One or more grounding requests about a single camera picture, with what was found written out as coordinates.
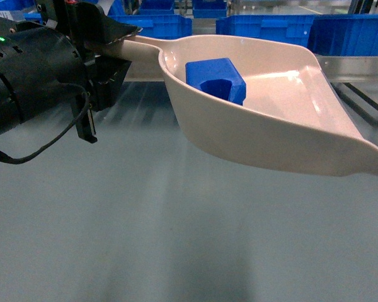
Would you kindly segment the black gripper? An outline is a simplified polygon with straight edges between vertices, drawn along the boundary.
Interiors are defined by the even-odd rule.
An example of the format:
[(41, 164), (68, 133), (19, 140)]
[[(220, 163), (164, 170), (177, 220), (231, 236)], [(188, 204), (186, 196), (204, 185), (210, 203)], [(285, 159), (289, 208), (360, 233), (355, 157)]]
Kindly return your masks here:
[(53, 27), (71, 40), (83, 60), (90, 109), (76, 123), (76, 130), (79, 138), (95, 143), (92, 112), (115, 105), (132, 62), (97, 54), (88, 48), (88, 43), (111, 44), (138, 35), (142, 27), (112, 19), (99, 4), (37, 1), (36, 5), (45, 24), (49, 26), (52, 21), (55, 22)]

